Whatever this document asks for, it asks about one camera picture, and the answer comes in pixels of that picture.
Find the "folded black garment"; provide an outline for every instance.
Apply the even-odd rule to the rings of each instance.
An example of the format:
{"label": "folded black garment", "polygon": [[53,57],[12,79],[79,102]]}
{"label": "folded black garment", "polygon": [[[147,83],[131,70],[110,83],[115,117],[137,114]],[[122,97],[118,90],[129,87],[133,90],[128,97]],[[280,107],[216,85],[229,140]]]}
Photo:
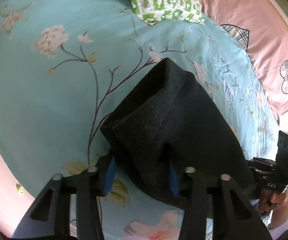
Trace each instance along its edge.
{"label": "folded black garment", "polygon": [[137,187],[179,208],[187,200],[170,191],[170,157],[183,173],[194,167],[207,175],[229,174],[242,189],[253,182],[239,142],[212,99],[169,58],[138,83],[101,131]]}

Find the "pink flower print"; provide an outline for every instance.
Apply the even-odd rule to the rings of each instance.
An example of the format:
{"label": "pink flower print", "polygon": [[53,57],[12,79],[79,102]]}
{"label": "pink flower print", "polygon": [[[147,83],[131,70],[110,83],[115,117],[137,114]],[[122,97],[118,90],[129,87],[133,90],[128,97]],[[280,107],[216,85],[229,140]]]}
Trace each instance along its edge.
{"label": "pink flower print", "polygon": [[229,92],[231,93],[232,96],[234,96],[234,90],[230,85],[227,85],[227,88],[229,90]]}
{"label": "pink flower print", "polygon": [[6,33],[10,34],[15,22],[18,22],[21,14],[18,12],[10,12],[3,22],[1,29],[6,29]]}
{"label": "pink flower print", "polygon": [[237,140],[239,140],[239,136],[238,136],[237,131],[234,129],[234,127],[232,125],[230,125],[230,128],[233,131],[233,133],[234,133],[235,137],[237,138]]}
{"label": "pink flower print", "polygon": [[78,35],[78,40],[82,43],[92,43],[94,41],[88,37],[88,33]]}
{"label": "pink flower print", "polygon": [[149,47],[150,51],[155,50],[155,46],[152,43],[148,43],[147,46]]}
{"label": "pink flower print", "polygon": [[197,81],[202,84],[206,83],[206,71],[204,64],[199,65],[196,61],[194,61],[193,64],[196,70]]}
{"label": "pink flower print", "polygon": [[259,101],[259,106],[260,106],[260,108],[261,108],[261,109],[264,109],[264,108],[263,108],[263,97],[262,97],[261,93],[257,92],[257,93],[256,93],[256,96],[257,96],[257,100]]}
{"label": "pink flower print", "polygon": [[156,63],[158,63],[158,62],[160,62],[162,60],[160,55],[157,52],[155,52],[155,51],[150,51],[150,52],[148,52],[148,54],[150,55],[152,60],[154,60],[154,62],[156,62]]}
{"label": "pink flower print", "polygon": [[178,216],[176,210],[166,212],[155,226],[140,221],[130,222],[124,228],[128,236],[120,240],[178,240],[180,235],[180,229],[176,225]]}
{"label": "pink flower print", "polygon": [[55,58],[57,48],[68,41],[68,33],[63,33],[64,30],[63,25],[45,29],[41,33],[41,39],[33,47],[39,49],[41,54]]}

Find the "human hand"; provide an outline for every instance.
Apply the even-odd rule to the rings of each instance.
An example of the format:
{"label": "human hand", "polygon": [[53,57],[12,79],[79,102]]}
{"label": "human hand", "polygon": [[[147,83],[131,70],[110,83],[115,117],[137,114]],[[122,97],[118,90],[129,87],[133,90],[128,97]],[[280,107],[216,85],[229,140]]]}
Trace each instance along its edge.
{"label": "human hand", "polygon": [[268,201],[271,201],[273,210],[272,220],[268,225],[268,229],[274,229],[288,219],[288,191],[286,190],[284,193],[279,194],[263,188],[260,193],[259,212],[263,213],[270,209]]}

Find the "branch print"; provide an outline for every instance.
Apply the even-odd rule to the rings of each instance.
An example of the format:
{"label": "branch print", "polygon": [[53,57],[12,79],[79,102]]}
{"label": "branch print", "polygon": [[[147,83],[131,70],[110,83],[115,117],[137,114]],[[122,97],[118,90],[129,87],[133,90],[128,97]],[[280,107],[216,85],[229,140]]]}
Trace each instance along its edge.
{"label": "branch print", "polygon": [[167,52],[167,51],[170,51],[170,52],[181,52],[181,53],[186,53],[187,50],[185,49],[184,35],[180,35],[180,36],[178,36],[177,39],[183,42],[183,45],[184,45],[183,50],[170,50],[170,49],[169,49],[169,44],[167,43],[167,44],[166,44],[166,49],[163,50],[163,51],[161,51],[160,53],[164,53],[164,52]]}
{"label": "branch print", "polygon": [[[87,63],[89,67],[92,69],[94,79],[95,79],[95,114],[92,120],[92,126],[90,129],[90,134],[88,138],[88,145],[87,145],[87,160],[88,165],[90,165],[90,147],[92,144],[92,141],[98,132],[100,125],[103,123],[103,121],[111,114],[107,113],[99,122],[98,120],[98,114],[101,106],[103,105],[103,102],[106,100],[107,96],[114,92],[116,89],[118,89],[123,83],[125,83],[127,80],[129,80],[132,76],[134,76],[137,72],[141,71],[143,68],[158,63],[162,60],[160,55],[155,51],[155,47],[152,44],[149,44],[150,50],[148,52],[149,58],[148,60],[143,63],[144,54],[143,54],[143,48],[139,41],[136,40],[129,40],[132,42],[135,42],[136,47],[138,51],[140,52],[140,59],[138,64],[134,67],[134,69],[117,85],[114,84],[114,78],[115,78],[115,72],[119,69],[119,66],[115,67],[113,70],[108,69],[108,72],[110,74],[110,83],[106,90],[106,93],[104,96],[100,99],[100,91],[99,91],[99,82],[98,82],[98,74],[95,68],[94,63],[96,62],[96,52],[91,53],[88,57],[85,54],[85,51],[83,49],[83,46],[80,45],[79,50],[81,56],[78,56],[72,52],[69,52],[64,48],[64,43],[68,41],[68,33],[64,33],[65,28],[63,25],[55,25],[52,28],[47,28],[41,33],[41,39],[33,44],[33,49],[38,49],[41,54],[44,56],[47,56],[49,58],[55,58],[56,52],[60,49],[62,52],[70,56],[71,58],[66,59],[60,63],[58,63],[56,66],[48,69],[46,71],[46,76],[50,76],[53,74],[54,70],[63,65],[67,62],[82,62]],[[78,40],[82,43],[92,43],[94,40],[90,39],[88,36],[88,33],[84,33],[78,36]]]}

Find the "pillow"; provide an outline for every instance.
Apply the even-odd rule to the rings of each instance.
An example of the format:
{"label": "pillow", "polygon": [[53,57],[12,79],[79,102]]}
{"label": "pillow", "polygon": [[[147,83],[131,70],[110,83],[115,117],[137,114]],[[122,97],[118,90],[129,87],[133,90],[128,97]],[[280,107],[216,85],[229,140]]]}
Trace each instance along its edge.
{"label": "pillow", "polygon": [[131,0],[141,20],[154,25],[162,19],[178,19],[204,24],[201,0]]}

